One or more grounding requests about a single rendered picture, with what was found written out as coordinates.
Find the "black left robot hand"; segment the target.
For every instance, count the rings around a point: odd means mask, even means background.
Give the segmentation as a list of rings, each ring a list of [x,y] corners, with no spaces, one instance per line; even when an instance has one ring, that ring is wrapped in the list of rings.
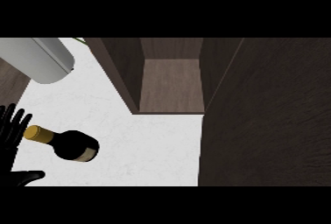
[[[17,146],[32,115],[13,103],[0,106],[0,187],[24,186],[45,176],[42,171],[11,171]]]

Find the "dark wine bottle gold cap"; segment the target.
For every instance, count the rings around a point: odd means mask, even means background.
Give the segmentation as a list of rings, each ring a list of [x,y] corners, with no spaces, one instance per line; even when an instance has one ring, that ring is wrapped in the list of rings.
[[[76,130],[55,133],[32,125],[24,129],[23,137],[50,145],[55,155],[64,160],[88,162],[98,153],[98,141]]]

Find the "brown wooden cabinet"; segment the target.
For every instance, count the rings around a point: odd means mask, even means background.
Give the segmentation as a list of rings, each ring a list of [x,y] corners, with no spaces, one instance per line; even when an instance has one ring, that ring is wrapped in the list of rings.
[[[240,38],[86,38],[86,46],[134,115],[200,115]]]

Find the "dark brown cabinet door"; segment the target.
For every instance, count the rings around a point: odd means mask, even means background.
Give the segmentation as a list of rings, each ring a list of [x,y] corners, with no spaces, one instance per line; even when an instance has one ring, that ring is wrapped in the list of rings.
[[[331,38],[245,38],[200,124],[199,186],[331,186]]]

